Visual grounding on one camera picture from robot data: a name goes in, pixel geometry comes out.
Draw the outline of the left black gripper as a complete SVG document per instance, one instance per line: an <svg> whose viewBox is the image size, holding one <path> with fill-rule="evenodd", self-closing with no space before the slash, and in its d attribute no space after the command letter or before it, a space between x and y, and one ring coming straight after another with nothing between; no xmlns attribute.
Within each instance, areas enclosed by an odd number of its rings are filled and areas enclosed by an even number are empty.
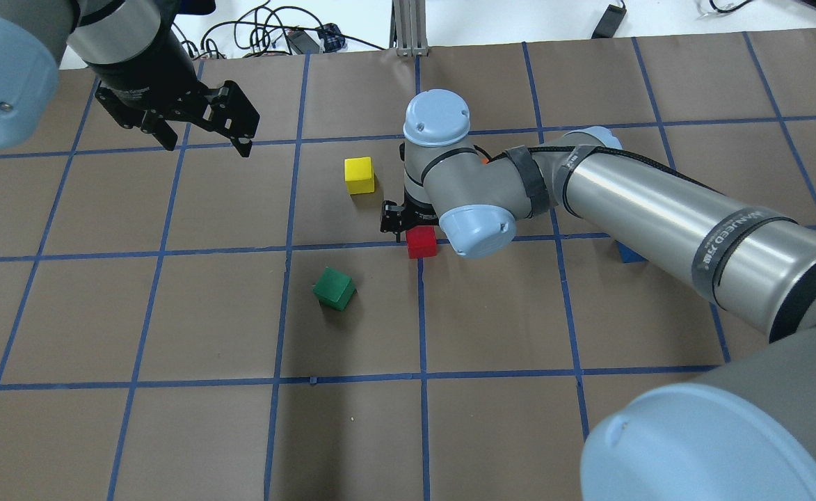
<svg viewBox="0 0 816 501"><path fill-rule="evenodd" d="M173 32L157 34L129 60L88 66L102 80L96 99L119 127L140 130L173 151L178 134L165 116L172 120L180 110L208 132L224 133L242 158L250 156L260 121L255 105L236 82L220 88L201 82Z"/></svg>

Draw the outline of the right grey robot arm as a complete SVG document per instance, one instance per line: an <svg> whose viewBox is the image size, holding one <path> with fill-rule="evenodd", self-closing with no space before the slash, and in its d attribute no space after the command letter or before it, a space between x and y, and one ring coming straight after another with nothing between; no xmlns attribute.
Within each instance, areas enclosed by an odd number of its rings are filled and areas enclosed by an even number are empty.
<svg viewBox="0 0 816 501"><path fill-rule="evenodd" d="M590 432L585 500L816 500L816 231L622 149L604 127L484 163L470 110L444 89L407 105L405 200L381 231L436 225L481 259L516 223L561 206L722 310L766 348L646 391Z"/></svg>

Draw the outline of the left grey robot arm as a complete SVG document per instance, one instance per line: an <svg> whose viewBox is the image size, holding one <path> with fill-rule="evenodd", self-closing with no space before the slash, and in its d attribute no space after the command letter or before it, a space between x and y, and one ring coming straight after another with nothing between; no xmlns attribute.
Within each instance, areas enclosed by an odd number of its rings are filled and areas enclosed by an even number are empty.
<svg viewBox="0 0 816 501"><path fill-rule="evenodd" d="M35 132L71 49L98 77L94 95L119 127L171 151L171 123L185 122L248 157L260 114L237 83L201 82L173 32L177 15L210 12L186 1L0 1L0 149Z"/></svg>

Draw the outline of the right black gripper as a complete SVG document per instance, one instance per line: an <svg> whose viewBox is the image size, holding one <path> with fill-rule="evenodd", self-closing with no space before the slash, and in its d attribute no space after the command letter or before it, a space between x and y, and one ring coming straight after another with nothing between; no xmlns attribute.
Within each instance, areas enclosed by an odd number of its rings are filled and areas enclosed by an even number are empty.
<svg viewBox="0 0 816 501"><path fill-rule="evenodd" d="M410 162L407 162L406 145L399 145L399 158L403 163L404 203L383 200L381 205L380 232L394 235L395 242L402 242L403 235L417 226L438 225L438 216L424 183L432 169L443 162L443 155L428 158L415 172L408 168Z"/></svg>

